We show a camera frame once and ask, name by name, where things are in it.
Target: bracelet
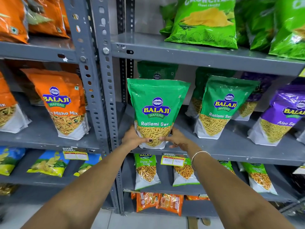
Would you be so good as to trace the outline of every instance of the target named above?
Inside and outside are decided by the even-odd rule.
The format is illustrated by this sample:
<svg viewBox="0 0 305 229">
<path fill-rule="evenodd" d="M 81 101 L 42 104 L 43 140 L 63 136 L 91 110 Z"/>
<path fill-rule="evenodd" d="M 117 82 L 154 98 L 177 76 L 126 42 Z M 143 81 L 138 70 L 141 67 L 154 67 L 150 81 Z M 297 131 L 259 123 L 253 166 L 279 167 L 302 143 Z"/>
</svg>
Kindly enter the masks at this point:
<svg viewBox="0 0 305 229">
<path fill-rule="evenodd" d="M 194 154 L 194 156 L 193 156 L 192 159 L 191 159 L 191 167 L 192 167 L 192 169 L 193 169 L 194 171 L 195 171 L 194 166 L 193 166 L 194 157 L 195 157 L 197 154 L 201 153 L 201 152 L 209 154 L 207 151 L 199 151 L 199 152 L 197 152 L 197 153 Z"/>
</svg>

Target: person's left hand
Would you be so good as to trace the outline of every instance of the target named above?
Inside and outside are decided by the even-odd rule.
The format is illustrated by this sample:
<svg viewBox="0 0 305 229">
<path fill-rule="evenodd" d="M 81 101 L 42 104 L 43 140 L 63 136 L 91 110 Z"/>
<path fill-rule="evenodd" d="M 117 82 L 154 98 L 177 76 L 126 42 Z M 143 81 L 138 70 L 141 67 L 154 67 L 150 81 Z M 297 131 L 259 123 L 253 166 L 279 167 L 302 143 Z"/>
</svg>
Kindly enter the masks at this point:
<svg viewBox="0 0 305 229">
<path fill-rule="evenodd" d="M 151 138 L 141 138 L 135 132 L 135 125 L 131 125 L 130 129 L 125 132 L 122 138 L 122 145 L 128 147 L 128 149 L 133 150 L 139 146 L 139 144 L 152 142 Z"/>
</svg>

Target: person's left arm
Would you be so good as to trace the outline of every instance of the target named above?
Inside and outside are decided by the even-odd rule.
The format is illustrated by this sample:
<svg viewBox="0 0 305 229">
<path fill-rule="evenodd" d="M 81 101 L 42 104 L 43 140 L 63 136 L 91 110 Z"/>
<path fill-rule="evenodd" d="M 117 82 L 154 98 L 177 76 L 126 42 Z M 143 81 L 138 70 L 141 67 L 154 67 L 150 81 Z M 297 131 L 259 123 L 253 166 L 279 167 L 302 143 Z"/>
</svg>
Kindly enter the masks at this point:
<svg viewBox="0 0 305 229">
<path fill-rule="evenodd" d="M 119 147 L 44 204 L 21 229 L 53 229 L 54 224 L 57 229 L 91 228 L 126 155 L 145 142 L 149 138 L 138 137 L 132 125 Z"/>
</svg>

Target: hand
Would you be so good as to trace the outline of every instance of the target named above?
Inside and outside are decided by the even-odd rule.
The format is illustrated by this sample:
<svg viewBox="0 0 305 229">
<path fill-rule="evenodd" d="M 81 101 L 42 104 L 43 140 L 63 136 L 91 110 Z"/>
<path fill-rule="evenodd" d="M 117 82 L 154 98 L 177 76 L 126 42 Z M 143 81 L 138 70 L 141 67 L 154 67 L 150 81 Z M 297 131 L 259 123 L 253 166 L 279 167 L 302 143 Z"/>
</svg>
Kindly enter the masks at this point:
<svg viewBox="0 0 305 229">
<path fill-rule="evenodd" d="M 135 132 L 135 125 L 131 125 L 130 129 L 125 132 L 122 138 L 122 145 L 128 147 L 128 149 L 133 150 L 139 146 L 139 144 L 152 142 L 151 138 L 141 138 Z"/>
<path fill-rule="evenodd" d="M 170 148 L 180 147 L 184 151 L 188 151 L 189 145 L 194 144 L 190 139 L 186 138 L 183 133 L 181 133 L 175 127 L 171 131 L 172 136 L 161 136 L 159 140 L 172 142 L 173 145 L 170 145 Z"/>
</svg>

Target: purple snack bag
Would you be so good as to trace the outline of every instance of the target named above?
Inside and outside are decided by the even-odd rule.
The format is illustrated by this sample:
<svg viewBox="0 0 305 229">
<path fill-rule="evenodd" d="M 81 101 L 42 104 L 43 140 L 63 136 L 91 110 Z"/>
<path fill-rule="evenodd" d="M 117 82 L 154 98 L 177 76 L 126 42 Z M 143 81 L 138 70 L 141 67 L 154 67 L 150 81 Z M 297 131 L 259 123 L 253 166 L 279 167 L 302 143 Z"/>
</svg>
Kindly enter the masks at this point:
<svg viewBox="0 0 305 229">
<path fill-rule="evenodd" d="M 277 78 L 276 75 L 254 73 L 245 71 L 241 79 L 260 81 L 260 85 L 250 94 L 246 102 L 233 115 L 232 119 L 237 121 L 248 121 L 253 113 L 258 101 L 263 94 L 271 86 L 273 80 Z"/>
<path fill-rule="evenodd" d="M 305 115 L 305 85 L 277 90 L 269 108 L 248 131 L 255 144 L 277 146 L 282 137 Z"/>
</svg>

